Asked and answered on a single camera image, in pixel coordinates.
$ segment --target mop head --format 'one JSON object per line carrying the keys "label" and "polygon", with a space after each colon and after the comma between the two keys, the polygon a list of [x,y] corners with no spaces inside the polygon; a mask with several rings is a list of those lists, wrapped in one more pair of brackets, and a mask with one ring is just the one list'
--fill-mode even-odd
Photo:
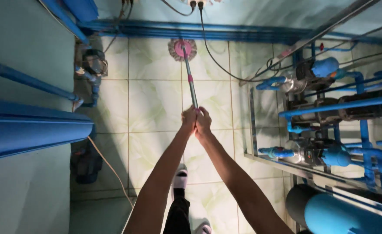
{"label": "mop head", "polygon": [[197,55],[197,44],[194,40],[187,39],[171,39],[168,43],[169,54],[175,59],[175,61],[184,61],[184,51],[182,46],[185,46],[185,53],[188,61],[191,61]]}

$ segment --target person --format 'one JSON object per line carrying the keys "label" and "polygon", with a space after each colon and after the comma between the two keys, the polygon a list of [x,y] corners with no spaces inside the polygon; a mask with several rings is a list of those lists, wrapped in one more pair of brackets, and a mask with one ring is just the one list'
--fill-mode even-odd
{"label": "person", "polygon": [[[159,234],[161,232],[163,214],[171,185],[174,200],[168,211],[163,233],[191,233],[188,221],[190,203],[185,199],[188,173],[185,169],[178,171],[177,168],[192,134],[195,134],[208,153],[215,169],[256,233],[292,233],[257,184],[227,155],[211,133],[210,125],[210,114],[203,107],[195,109],[191,106],[182,113],[182,126],[143,185],[124,234]],[[211,234],[211,228],[208,224],[202,224],[197,233]]]}

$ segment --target foot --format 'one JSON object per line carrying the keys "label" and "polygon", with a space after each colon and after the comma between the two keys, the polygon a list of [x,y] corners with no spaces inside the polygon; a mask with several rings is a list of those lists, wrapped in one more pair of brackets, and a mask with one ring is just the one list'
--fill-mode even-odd
{"label": "foot", "polygon": [[211,234],[211,227],[207,223],[202,223],[196,230],[196,234]]}
{"label": "foot", "polygon": [[187,186],[188,171],[187,169],[179,169],[175,173],[172,182],[172,199],[176,197],[185,197],[185,187]]}

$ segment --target hand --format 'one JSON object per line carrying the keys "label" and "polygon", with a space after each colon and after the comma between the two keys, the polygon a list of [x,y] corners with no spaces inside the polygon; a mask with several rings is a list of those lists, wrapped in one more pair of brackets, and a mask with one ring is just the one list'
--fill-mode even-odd
{"label": "hand", "polygon": [[200,107],[199,109],[200,111],[197,114],[197,123],[194,131],[195,137],[197,137],[198,140],[211,133],[210,114],[204,107]]}
{"label": "hand", "polygon": [[194,132],[196,121],[197,121],[197,110],[193,105],[190,106],[186,111],[181,114],[182,126],[191,135]]}

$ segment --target tiled floor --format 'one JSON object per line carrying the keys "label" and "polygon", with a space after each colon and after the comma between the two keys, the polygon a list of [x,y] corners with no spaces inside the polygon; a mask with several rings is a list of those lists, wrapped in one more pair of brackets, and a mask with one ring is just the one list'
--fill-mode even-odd
{"label": "tiled floor", "polygon": [[[103,37],[102,40],[106,47],[109,38]],[[168,42],[168,39],[117,38],[106,54],[109,76],[102,81],[98,107],[77,110],[89,115],[96,123],[99,133],[96,143],[104,156],[122,172],[120,176],[130,196],[136,196],[140,191],[179,129],[182,110],[191,105],[185,66],[170,57]],[[208,44],[218,62],[239,77],[255,72],[274,52],[281,52],[286,47],[224,41],[210,41]],[[291,224],[284,203],[289,190],[288,174],[243,156],[246,149],[251,151],[248,147],[250,131],[246,87],[239,87],[236,79],[230,79],[214,64],[202,41],[197,41],[197,47],[198,54],[190,66],[199,105],[204,106],[213,119],[213,133],[230,157],[265,192],[277,214]],[[347,57],[352,58],[353,54],[350,52]],[[346,55],[335,56],[344,59]],[[287,59],[282,66],[291,62]],[[272,75],[273,72],[267,72],[262,77]],[[286,123],[278,118],[278,111],[282,111],[280,102],[275,91],[255,92],[258,147],[279,146],[285,142]],[[185,149],[183,162],[189,171],[186,198],[191,202],[192,227],[196,228],[208,220],[213,233],[253,233],[194,136]],[[74,183],[72,191],[76,191],[78,197],[90,193],[90,199],[115,197],[118,192],[121,197],[123,193],[111,173],[104,164],[96,183],[89,186]]]}

